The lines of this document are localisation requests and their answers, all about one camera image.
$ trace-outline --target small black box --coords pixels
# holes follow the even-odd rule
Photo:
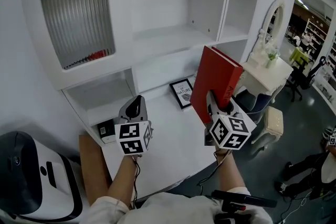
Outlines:
[[[98,124],[98,132],[102,141],[107,144],[115,141],[116,132],[114,130],[115,119],[108,120]]]

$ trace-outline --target green table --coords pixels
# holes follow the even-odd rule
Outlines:
[[[301,58],[303,58],[306,62],[309,61],[309,56],[306,52],[301,51],[299,48],[295,48],[292,55],[289,57],[289,60],[293,62],[297,61],[300,65],[302,65],[303,60]]]

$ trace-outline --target ceiling light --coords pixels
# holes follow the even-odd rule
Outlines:
[[[303,4],[302,0],[297,0],[298,2],[300,2],[301,4]]]

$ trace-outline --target white desk surface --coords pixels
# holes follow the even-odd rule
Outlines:
[[[268,91],[278,88],[293,71],[293,68],[281,58],[278,58],[275,66],[270,69],[255,68],[248,62],[244,62],[241,65],[246,72],[258,80]]]
[[[149,151],[138,158],[139,198],[175,185],[215,162],[215,149],[204,146],[205,126],[192,107],[182,111],[171,93],[146,101],[146,107],[154,131]],[[123,156],[116,142],[106,144],[102,151],[113,179]]]

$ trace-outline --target cabinet door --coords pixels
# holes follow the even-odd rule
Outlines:
[[[132,65],[129,0],[22,0],[22,6],[57,90]]]

